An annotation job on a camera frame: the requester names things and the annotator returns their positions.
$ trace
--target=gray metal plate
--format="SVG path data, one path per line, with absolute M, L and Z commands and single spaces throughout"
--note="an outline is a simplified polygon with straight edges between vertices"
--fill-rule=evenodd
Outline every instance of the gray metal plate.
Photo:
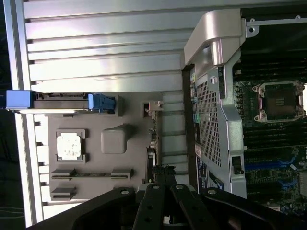
M 141 117 L 141 104 L 148 100 L 162 100 L 159 92 L 119 92 L 106 93 L 108 96 L 119 95 L 124 99 L 124 115 L 109 117 L 102 114 L 84 114 L 74 117 L 48 118 L 49 127 L 49 167 L 50 172 L 56 169 L 73 169 L 81 173 L 110 173 L 113 169 L 133 169 L 131 180 L 110 178 L 74 178 L 58 181 L 50 178 L 50 191 L 57 187 L 76 187 L 73 199 L 91 199 L 112 190 L 113 187 L 133 186 L 137 188 L 145 178 L 147 152 L 151 136 L 148 129 L 153 127 L 153 120 Z M 128 123 L 136 128 L 136 134 L 128 140 L 124 154 L 103 154 L 101 152 L 101 131 Z M 57 129 L 85 129 L 85 152 L 89 161 L 86 164 L 57 164 Z

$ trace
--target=perforated metal panel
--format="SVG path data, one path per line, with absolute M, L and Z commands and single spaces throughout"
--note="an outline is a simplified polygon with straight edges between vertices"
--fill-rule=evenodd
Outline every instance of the perforated metal panel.
M 208 90 L 208 83 L 197 86 L 200 113 L 201 152 L 221 166 L 220 143 L 217 122 L 216 93 Z

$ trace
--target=wire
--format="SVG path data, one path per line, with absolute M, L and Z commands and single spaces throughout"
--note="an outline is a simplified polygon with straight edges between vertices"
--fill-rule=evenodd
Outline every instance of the wire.
M 12 212 L 12 211 L 7 211 L 7 210 L 0 210 L 0 212 L 24 214 L 24 212 Z
M 21 210 L 24 209 L 23 207 L 0 207 L 0 209 L 2 209 L 2 208 L 12 208 L 12 209 L 21 209 Z
M 24 218 L 24 216 L 19 216 L 19 217 L 0 217 L 0 219 L 18 219 L 18 218 Z

